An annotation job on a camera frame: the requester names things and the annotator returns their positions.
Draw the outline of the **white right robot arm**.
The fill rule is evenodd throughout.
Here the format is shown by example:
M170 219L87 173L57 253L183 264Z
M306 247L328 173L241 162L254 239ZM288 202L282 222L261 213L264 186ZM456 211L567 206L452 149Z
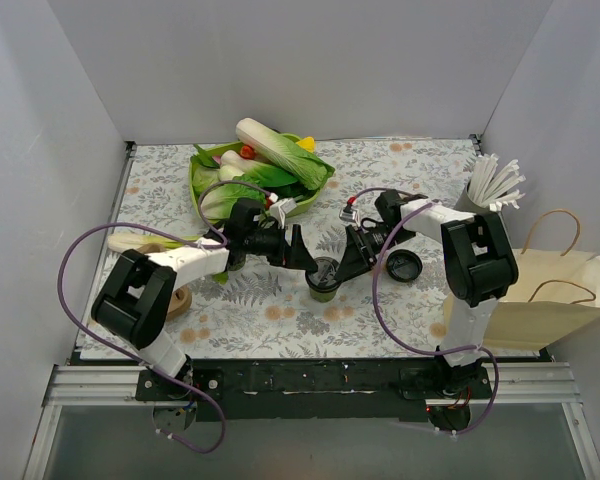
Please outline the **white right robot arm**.
M387 251L417 234L437 241L453 304L447 333L430 353L440 364L432 373L432 383L440 395L455 397L480 367L487 354L483 341L491 316L518 280L508 235L496 213L458 211L421 194L375 190L379 193L375 207L382 219L378 226L365 228L354 219L358 195L350 197L341 211L341 218L352 224L345 228L346 249L334 280L342 284L372 271L373 308L380 316L377 265Z

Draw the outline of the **green paper coffee cup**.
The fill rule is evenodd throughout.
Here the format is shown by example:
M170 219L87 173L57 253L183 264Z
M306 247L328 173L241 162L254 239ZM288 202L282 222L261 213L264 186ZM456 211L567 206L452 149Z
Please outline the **green paper coffee cup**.
M309 281L310 297L320 303L330 302L336 296L340 285L340 282L314 283Z

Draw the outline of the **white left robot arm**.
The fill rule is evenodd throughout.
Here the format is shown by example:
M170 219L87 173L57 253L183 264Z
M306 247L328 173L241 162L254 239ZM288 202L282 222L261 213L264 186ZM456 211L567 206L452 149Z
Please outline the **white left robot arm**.
M286 239L286 209L291 199L270 209L255 199L241 198L219 233L208 233L191 246L160 253L123 252L91 309L97 324L123 340L141 361L161 371L158 387L173 400L185 398L193 386L183 369L186 354L164 330L173 293L196 279L220 274L247 255L263 256L270 265L315 273L316 261L304 244L301 227L294 225ZM262 226L271 213L274 223Z

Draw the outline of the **black plastic cup lid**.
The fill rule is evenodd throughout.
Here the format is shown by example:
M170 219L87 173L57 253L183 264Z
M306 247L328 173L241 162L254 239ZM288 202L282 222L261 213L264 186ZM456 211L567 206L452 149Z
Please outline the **black plastic cup lid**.
M340 263L336 259L323 256L317 257L315 262L318 270L313 273L305 273L307 284L309 281L314 283L340 282L336 279L336 273L340 266Z

